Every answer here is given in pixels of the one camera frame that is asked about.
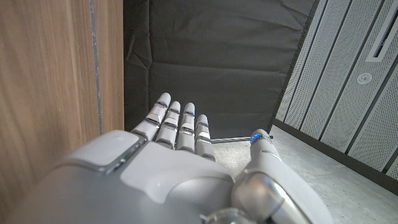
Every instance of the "gray floor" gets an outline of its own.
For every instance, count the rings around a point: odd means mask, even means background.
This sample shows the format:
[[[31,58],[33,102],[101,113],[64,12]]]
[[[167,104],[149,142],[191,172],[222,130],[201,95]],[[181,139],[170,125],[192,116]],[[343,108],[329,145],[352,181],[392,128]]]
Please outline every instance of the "gray floor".
[[[334,223],[398,223],[398,196],[276,126],[273,143],[282,160],[321,196]],[[235,178],[250,161],[249,142],[214,144],[217,162]]]

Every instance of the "white perforated wall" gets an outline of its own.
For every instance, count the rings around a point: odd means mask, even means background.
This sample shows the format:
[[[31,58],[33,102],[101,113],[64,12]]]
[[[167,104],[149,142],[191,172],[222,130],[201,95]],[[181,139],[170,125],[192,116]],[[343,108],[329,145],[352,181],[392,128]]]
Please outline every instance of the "white perforated wall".
[[[348,155],[382,171],[398,147],[398,67],[384,87]]]
[[[341,94],[336,109],[330,118],[325,133],[321,138],[321,142],[341,152],[347,150],[355,131],[372,103],[394,59],[397,57],[398,35],[395,34],[381,62],[366,61],[392,3],[393,0],[386,0],[384,2],[354,70]],[[372,75],[371,81],[367,84],[359,84],[357,81],[358,76],[363,73],[370,73]]]
[[[395,162],[391,165],[390,169],[387,171],[387,175],[398,180],[398,158]]]
[[[349,3],[350,0],[329,0],[323,12],[285,119],[286,124],[296,129],[302,124]]]
[[[309,136],[320,138],[380,3],[381,0],[352,1],[300,129]]]
[[[315,11],[315,15],[312,19],[310,28],[308,29],[307,36],[305,37],[300,54],[297,57],[297,61],[294,66],[292,75],[290,76],[289,83],[286,87],[284,97],[280,102],[280,106],[276,114],[276,119],[278,119],[279,121],[285,120],[287,110],[289,108],[290,102],[292,101],[294,90],[296,89],[297,82],[299,81],[301,71],[303,70],[305,60],[307,58],[308,52],[310,51],[312,40],[318,29],[318,25],[323,14],[323,10],[325,9],[325,6],[326,6],[326,0],[320,0],[317,10]]]

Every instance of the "robot finger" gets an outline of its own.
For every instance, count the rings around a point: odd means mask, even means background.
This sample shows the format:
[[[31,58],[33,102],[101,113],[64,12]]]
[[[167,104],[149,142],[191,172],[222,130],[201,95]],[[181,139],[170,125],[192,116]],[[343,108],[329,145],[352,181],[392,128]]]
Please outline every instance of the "robot finger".
[[[175,150],[184,150],[195,153],[195,105],[187,103],[184,108],[180,132]]]
[[[156,132],[160,128],[160,124],[163,121],[171,99],[170,94],[163,93],[145,119],[131,132],[143,136],[148,141],[153,140]]]
[[[207,117],[201,114],[197,121],[197,130],[195,135],[195,154],[206,159],[216,161],[214,150],[210,142],[210,132]]]
[[[174,148],[175,137],[178,129],[178,118],[180,116],[180,103],[174,101],[169,108],[169,112],[160,127],[156,137],[156,142],[171,149]]]

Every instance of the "black curtain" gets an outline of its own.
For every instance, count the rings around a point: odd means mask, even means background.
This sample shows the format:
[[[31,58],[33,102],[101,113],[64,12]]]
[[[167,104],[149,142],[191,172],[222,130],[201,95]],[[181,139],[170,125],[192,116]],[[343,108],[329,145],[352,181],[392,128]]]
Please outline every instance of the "black curtain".
[[[206,114],[212,138],[266,129],[313,0],[124,1],[130,131],[163,92]]]

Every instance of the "wooden door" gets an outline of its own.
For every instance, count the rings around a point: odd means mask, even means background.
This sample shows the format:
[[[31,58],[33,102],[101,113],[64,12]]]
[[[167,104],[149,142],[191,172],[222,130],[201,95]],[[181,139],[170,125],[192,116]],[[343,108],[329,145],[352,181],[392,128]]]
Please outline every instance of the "wooden door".
[[[123,117],[122,0],[0,2],[0,223]]]

